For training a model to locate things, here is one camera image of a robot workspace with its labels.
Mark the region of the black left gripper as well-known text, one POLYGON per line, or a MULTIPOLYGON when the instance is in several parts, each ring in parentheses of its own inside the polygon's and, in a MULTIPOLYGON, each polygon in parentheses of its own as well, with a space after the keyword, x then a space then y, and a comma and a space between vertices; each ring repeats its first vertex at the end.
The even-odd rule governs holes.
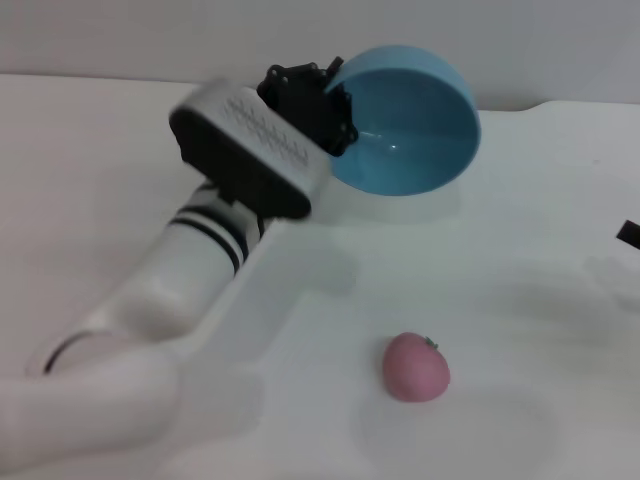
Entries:
POLYGON ((344 153, 358 140, 352 95, 343 84, 327 92, 344 60, 336 56, 326 69, 316 63, 272 65, 257 87, 263 102, 326 153, 344 153))

